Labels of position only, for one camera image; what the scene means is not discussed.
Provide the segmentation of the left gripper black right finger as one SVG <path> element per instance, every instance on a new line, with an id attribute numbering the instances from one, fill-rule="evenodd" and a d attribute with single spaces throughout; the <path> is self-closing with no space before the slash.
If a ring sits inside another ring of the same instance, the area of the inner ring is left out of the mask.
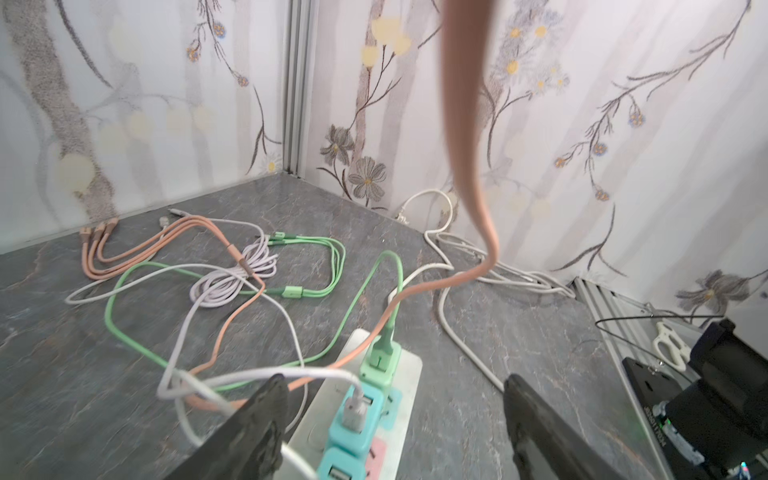
<path id="1" fill-rule="evenodd" d="M 621 477 L 517 374 L 504 382 L 503 410 L 521 479 Z"/>

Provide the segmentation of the white six-outlet colourful power strip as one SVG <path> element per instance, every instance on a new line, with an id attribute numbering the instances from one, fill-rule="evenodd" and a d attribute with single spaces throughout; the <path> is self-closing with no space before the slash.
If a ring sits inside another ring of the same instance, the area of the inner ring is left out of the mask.
<path id="1" fill-rule="evenodd" d="M 420 357 L 402 349 L 386 390 L 363 381 L 367 417 L 361 432 L 342 426 L 352 386 L 337 380 L 322 382 L 289 447 L 319 479 L 396 478 L 422 368 Z"/>

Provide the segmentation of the dark green charger plug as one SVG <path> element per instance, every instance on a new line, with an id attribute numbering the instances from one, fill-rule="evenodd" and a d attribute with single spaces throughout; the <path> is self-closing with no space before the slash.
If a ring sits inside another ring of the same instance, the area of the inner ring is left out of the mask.
<path id="1" fill-rule="evenodd" d="M 387 396 L 402 355 L 402 347 L 394 339 L 394 328 L 384 327 L 368 349 L 360 366 L 361 380 Z"/>

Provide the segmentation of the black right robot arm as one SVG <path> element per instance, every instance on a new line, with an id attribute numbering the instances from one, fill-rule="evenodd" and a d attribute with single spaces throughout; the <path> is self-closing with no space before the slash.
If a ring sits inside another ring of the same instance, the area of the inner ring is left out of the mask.
<path id="1" fill-rule="evenodd" d="M 767 359 L 735 335 L 729 319 L 710 324 L 683 388 L 635 359 L 622 361 L 651 439 L 674 479 L 748 479 L 767 452 Z"/>

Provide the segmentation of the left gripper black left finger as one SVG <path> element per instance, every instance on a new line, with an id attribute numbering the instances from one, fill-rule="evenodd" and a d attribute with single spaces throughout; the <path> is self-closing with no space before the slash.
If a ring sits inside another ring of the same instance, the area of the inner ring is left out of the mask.
<path id="1" fill-rule="evenodd" d="M 282 465 L 280 449 L 288 424 L 287 407 L 287 381 L 276 374 L 167 477 L 271 479 Z"/>

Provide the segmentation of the teal charger plug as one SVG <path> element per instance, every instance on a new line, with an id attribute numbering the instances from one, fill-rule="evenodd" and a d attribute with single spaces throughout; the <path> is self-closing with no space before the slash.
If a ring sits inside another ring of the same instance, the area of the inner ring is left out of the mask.
<path id="1" fill-rule="evenodd" d="M 326 447 L 336 447 L 364 459 L 372 446 L 384 403 L 385 396 L 372 385 L 363 383 L 362 392 L 350 387 L 333 417 Z"/>
<path id="2" fill-rule="evenodd" d="M 336 447 L 325 451 L 316 472 L 320 480 L 366 480 L 368 478 L 363 460 Z"/>

